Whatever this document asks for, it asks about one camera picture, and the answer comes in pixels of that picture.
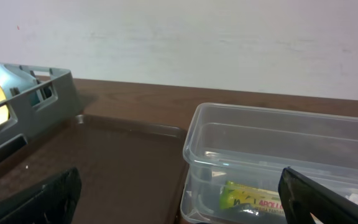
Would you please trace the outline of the light blue saucer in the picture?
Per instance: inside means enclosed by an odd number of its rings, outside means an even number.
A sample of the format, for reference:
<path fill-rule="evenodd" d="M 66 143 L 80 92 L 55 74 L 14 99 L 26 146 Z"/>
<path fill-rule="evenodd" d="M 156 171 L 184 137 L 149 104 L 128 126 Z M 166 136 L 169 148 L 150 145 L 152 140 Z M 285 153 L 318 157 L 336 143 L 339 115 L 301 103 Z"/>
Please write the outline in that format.
<path fill-rule="evenodd" d="M 15 96 L 11 89 L 17 88 L 19 93 L 35 87 L 36 78 L 19 67 L 0 63 L 0 87 L 7 99 Z"/>

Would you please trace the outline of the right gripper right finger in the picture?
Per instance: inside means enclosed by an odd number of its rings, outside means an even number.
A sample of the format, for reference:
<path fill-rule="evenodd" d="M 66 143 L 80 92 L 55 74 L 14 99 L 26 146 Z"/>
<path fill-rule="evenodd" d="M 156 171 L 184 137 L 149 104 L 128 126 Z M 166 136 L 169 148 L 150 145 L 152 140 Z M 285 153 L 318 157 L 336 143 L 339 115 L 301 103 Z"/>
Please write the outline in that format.
<path fill-rule="evenodd" d="M 358 205 L 290 167 L 284 168 L 278 193 L 287 223 L 358 224 Z"/>

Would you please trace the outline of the green snack wrapper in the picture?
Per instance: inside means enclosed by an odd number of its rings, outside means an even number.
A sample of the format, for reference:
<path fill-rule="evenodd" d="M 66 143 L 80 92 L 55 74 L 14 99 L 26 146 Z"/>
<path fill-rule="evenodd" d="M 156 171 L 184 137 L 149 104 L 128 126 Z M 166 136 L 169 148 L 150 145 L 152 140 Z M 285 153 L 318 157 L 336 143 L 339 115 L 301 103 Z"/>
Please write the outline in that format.
<path fill-rule="evenodd" d="M 233 208 L 254 215 L 260 215 L 262 212 L 285 215 L 278 192 L 257 189 L 233 181 L 227 181 L 221 189 L 219 207 Z"/>

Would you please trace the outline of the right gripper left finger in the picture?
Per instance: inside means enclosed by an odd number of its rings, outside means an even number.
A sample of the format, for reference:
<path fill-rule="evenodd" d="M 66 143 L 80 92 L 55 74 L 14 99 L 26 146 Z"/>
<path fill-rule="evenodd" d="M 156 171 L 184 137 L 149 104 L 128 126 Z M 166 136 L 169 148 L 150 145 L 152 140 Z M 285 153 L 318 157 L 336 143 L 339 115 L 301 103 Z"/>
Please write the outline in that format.
<path fill-rule="evenodd" d="M 76 167 L 0 201 L 0 223 L 71 223 L 81 194 Z"/>

